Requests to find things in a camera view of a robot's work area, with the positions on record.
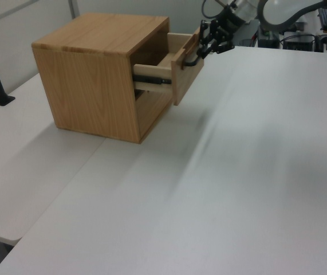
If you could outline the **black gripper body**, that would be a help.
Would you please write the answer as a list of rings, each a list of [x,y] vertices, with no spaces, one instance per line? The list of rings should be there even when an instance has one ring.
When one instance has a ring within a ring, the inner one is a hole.
[[[245,24],[230,8],[224,9],[212,20],[212,38],[231,41],[234,34]]]

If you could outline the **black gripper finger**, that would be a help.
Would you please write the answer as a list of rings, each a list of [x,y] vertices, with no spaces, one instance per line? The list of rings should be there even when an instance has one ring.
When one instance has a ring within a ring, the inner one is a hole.
[[[197,50],[197,56],[202,58],[203,60],[210,54],[216,53],[221,54],[227,52],[229,50],[233,50],[235,46],[232,41],[227,41],[223,44],[218,44],[216,40],[209,44],[200,44],[200,47]]]
[[[200,45],[219,45],[218,40],[218,26],[219,21],[213,19],[212,21],[201,20],[199,28],[199,44]]]

